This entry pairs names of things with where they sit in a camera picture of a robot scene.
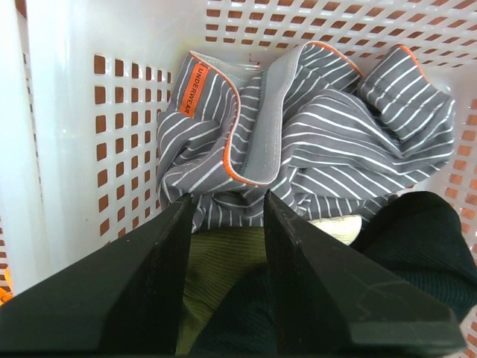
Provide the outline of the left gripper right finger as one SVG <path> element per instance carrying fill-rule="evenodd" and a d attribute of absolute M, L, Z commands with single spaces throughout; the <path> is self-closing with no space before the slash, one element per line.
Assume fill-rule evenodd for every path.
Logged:
<path fill-rule="evenodd" d="M 450 308 L 300 218 L 272 192 L 265 250 L 277 351 L 297 357 L 444 357 Z"/>

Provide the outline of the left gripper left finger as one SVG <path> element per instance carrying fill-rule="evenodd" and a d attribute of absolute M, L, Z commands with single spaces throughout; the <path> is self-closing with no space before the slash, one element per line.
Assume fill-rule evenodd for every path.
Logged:
<path fill-rule="evenodd" d="M 176 352 L 194 207 L 154 219 L 1 308 L 3 357 L 168 357 Z"/>

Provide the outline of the grey striped underwear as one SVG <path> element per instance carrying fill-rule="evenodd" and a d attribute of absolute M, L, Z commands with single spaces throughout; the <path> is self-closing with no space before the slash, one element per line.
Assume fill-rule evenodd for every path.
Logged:
<path fill-rule="evenodd" d="M 369 219 L 449 162 L 455 99 L 402 45 L 363 75 L 307 42 L 256 71 L 188 53 L 157 121 L 158 202 L 190 194 L 193 231 L 262 226 L 266 192 L 308 220 Z"/>

